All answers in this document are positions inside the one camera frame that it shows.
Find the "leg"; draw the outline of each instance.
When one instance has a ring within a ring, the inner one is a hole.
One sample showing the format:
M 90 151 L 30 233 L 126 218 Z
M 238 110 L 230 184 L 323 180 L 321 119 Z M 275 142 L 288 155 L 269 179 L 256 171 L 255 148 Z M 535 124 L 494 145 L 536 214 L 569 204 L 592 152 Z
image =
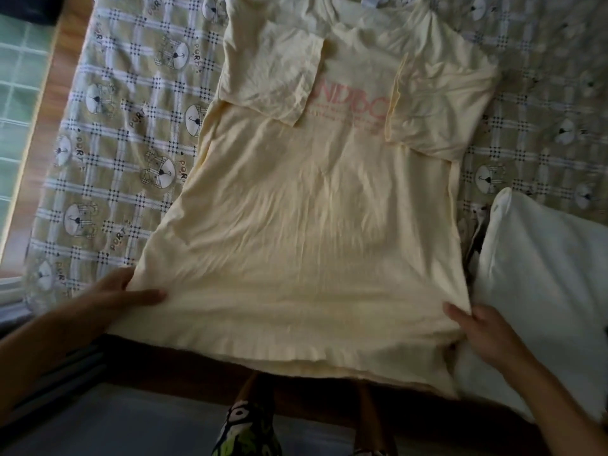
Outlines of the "leg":
M 212 456 L 281 456 L 274 435 L 272 376 L 254 372 L 228 410 Z
M 383 428 L 369 387 L 361 382 L 355 384 L 359 393 L 359 428 L 354 438 L 354 454 L 396 456 L 395 440 Z

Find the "pillowcase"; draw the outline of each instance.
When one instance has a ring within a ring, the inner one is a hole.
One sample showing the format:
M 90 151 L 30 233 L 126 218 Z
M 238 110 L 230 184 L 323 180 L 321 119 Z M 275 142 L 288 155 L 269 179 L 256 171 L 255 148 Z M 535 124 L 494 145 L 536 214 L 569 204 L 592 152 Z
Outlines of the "pillowcase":
M 608 395 L 608 228 L 502 190 L 479 256 L 474 303 L 495 307 L 524 343 L 599 421 Z M 455 366 L 464 395 L 532 414 L 468 343 Z

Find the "person's left hand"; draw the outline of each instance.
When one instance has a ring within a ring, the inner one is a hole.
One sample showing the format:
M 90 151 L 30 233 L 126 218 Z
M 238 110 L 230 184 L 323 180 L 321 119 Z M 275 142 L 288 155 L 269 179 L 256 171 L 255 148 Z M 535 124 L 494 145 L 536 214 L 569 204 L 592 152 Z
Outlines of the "person's left hand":
M 101 336 L 129 308 L 156 305 L 166 298 L 166 291 L 161 289 L 125 291 L 134 271 L 133 267 L 113 270 L 48 314 L 61 327 L 65 352 L 84 347 Z

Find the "hand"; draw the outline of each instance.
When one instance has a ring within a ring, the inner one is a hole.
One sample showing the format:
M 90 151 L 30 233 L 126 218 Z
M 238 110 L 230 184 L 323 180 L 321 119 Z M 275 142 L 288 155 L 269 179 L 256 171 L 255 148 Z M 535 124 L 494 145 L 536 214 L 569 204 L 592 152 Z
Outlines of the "hand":
M 444 302 L 443 311 L 460 325 L 475 353 L 502 375 L 510 375 L 537 362 L 511 325 L 493 307 L 475 305 L 469 315 L 454 304 Z
M 167 296 L 161 289 L 125 291 L 134 271 L 133 267 L 113 270 L 48 314 L 60 326 L 65 352 L 84 347 L 101 336 L 129 308 L 156 305 Z

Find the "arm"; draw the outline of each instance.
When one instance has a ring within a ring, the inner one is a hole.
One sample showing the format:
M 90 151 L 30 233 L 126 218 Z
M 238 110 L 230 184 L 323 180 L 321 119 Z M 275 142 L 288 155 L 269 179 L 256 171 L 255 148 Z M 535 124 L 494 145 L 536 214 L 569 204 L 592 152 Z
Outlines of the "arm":
M 606 434 L 496 309 L 477 305 L 469 315 L 446 303 L 444 310 L 464 330 L 473 350 L 521 395 L 554 456 L 608 456 Z
M 133 268 L 117 269 L 77 298 L 0 340 L 0 424 L 38 376 L 71 350 L 100 336 L 129 307 L 165 297 L 155 289 L 125 291 Z

